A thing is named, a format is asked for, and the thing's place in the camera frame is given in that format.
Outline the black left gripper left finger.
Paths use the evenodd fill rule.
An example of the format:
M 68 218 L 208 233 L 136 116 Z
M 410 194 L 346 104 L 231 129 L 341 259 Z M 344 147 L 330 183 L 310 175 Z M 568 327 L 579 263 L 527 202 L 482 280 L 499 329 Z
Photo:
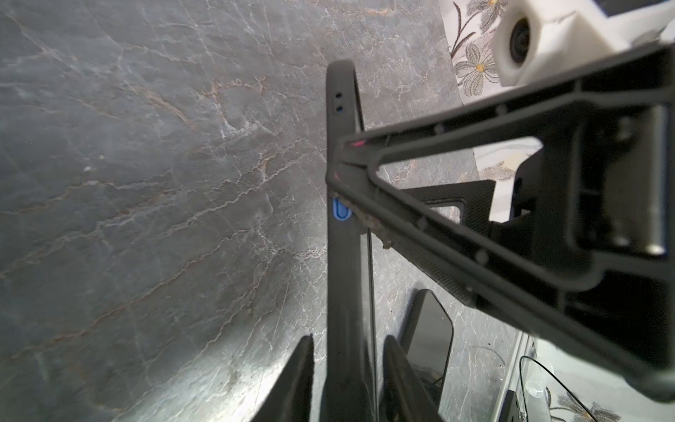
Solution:
M 303 336 L 252 422 L 307 422 L 311 414 L 314 340 Z

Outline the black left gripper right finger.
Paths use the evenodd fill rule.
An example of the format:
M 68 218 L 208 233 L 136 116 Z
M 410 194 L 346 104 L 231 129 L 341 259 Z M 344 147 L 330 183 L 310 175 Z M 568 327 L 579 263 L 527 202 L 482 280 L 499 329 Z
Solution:
M 388 335 L 383 348 L 384 390 L 381 410 L 384 421 L 441 422 L 437 408 L 414 374 L 395 337 Z

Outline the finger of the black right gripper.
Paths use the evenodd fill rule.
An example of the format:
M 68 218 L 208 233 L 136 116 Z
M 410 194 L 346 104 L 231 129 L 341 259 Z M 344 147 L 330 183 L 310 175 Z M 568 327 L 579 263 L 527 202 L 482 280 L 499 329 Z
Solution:
M 460 303 L 474 308 L 479 295 L 459 267 L 478 251 L 475 237 L 490 232 L 491 180 L 397 190 L 394 211 L 406 230 L 390 230 L 390 244 Z
M 342 138 L 328 187 L 386 247 L 383 165 L 532 137 L 503 223 L 459 267 L 478 311 L 674 398 L 674 49 L 652 44 Z

